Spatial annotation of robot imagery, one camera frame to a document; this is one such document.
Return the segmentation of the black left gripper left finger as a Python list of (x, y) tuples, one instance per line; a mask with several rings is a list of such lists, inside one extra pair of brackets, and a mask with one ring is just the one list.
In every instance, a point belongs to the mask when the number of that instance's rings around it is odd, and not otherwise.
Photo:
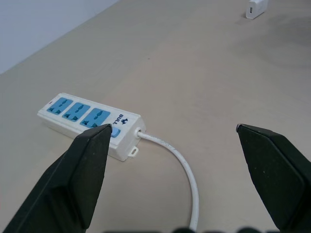
[(102, 188), (112, 125), (75, 137), (42, 174), (17, 210), (6, 233), (84, 233)]

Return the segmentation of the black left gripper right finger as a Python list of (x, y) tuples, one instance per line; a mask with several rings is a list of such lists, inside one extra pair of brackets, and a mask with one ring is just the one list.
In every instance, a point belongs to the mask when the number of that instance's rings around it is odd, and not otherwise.
[(251, 180), (281, 232), (311, 231), (311, 163), (283, 135), (237, 125)]

